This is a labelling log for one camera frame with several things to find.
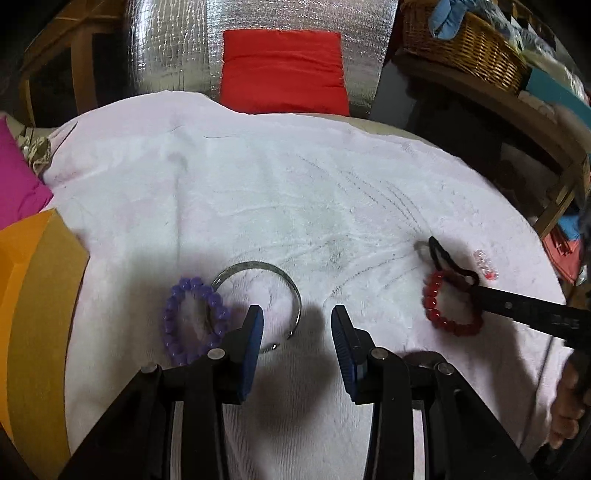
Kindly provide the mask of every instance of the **human hand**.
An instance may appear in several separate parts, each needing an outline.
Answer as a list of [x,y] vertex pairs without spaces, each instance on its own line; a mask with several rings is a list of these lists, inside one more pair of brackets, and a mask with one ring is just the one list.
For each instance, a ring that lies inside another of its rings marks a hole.
[[556,398],[550,407],[552,420],[548,443],[553,449],[559,448],[564,439],[573,439],[577,435],[579,419],[585,413],[585,405],[591,405],[591,390],[587,390],[582,399],[575,394],[578,381],[579,373],[567,361],[556,387]]

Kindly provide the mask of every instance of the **orange box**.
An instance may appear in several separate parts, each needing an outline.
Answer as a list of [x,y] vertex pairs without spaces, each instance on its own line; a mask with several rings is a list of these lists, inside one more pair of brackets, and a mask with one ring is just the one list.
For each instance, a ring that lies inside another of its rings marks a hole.
[[0,231],[0,423],[40,480],[70,458],[64,371],[88,258],[55,210]]

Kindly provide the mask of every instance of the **red fabric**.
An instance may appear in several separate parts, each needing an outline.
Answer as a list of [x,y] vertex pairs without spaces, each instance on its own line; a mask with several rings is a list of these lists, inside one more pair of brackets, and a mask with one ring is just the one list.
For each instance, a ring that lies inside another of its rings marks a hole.
[[574,284],[581,266],[581,239],[569,241],[560,227],[555,226],[542,240],[544,250],[560,276]]
[[243,113],[349,116],[340,34],[226,30],[220,103]]

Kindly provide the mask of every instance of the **silver insulation panel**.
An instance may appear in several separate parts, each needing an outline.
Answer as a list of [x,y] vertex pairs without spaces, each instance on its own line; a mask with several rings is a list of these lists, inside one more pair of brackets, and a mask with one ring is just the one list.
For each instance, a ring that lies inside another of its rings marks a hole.
[[209,94],[206,0],[129,0],[126,23],[136,93]]
[[218,100],[224,30],[328,30],[342,36],[351,113],[367,116],[397,6],[398,0],[129,0],[134,88],[190,90]]
[[207,0],[212,98],[219,97],[224,30],[328,30],[341,33],[351,114],[368,116],[397,6],[398,0]]

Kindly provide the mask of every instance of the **red cushion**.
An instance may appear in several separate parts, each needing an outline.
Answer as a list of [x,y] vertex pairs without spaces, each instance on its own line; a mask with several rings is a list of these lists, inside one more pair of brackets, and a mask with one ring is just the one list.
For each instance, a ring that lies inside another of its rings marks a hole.
[[243,113],[349,116],[340,34],[310,30],[226,30],[222,105]]

